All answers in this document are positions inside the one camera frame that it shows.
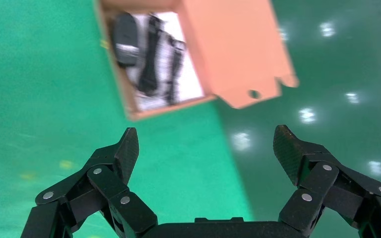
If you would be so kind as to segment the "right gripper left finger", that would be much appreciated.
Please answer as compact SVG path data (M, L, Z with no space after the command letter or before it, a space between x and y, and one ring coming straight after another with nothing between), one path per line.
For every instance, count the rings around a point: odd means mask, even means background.
M137 131L93 152L74 174L44 189L35 199L24 238L70 238L99 212L117 236L141 238L157 226L156 214L128 187L139 155Z

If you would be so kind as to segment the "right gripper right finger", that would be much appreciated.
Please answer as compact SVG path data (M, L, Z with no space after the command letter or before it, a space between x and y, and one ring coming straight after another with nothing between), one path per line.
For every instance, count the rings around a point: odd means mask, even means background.
M342 165L324 146L278 125L274 154L296 191L279 221L308 238L325 209L338 213L361 238L381 238L381 182Z

